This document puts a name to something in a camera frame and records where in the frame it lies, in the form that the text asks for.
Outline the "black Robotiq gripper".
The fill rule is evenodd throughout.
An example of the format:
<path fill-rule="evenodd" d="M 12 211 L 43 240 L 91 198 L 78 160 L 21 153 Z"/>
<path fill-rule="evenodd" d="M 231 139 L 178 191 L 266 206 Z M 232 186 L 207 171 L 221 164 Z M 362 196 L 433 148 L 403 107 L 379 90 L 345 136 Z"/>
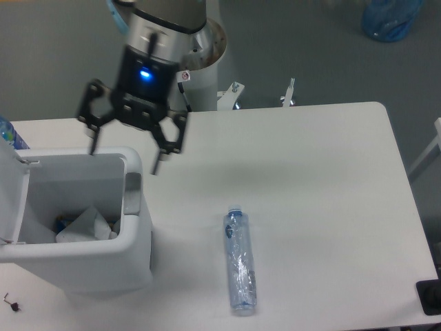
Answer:
<path fill-rule="evenodd" d="M 160 163 L 171 154 L 181 154 L 189 112 L 167 113 L 167 100 L 178 69 L 177 62 L 149 57 L 143 51 L 126 46 L 113 91 L 101 80 L 93 79 L 81 98 L 76 118 L 90 132 L 89 155 L 96 151 L 101 128 L 115 119 L 151 132 L 157 146 L 151 174 L 157 175 Z M 94 103 L 102 98 L 110 100 L 112 107 L 97 115 Z"/>

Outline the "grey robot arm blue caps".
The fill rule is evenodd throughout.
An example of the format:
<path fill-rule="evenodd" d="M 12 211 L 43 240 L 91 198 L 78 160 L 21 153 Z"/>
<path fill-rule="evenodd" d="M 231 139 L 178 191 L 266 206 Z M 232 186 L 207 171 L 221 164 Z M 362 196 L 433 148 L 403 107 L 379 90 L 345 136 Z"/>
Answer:
<path fill-rule="evenodd" d="M 196 37 L 207 32 L 205 1 L 108 1 L 119 30 L 126 33 L 113 88 L 93 79 L 86 85 L 77 119 L 91 133 L 89 153 L 96 151 L 101 128 L 117 120 L 149 131 L 158 146 L 152 173 L 165 155 L 182 151 L 188 114 L 187 98 L 172 106 L 172 93 L 184 97 L 190 76 L 185 60 Z"/>

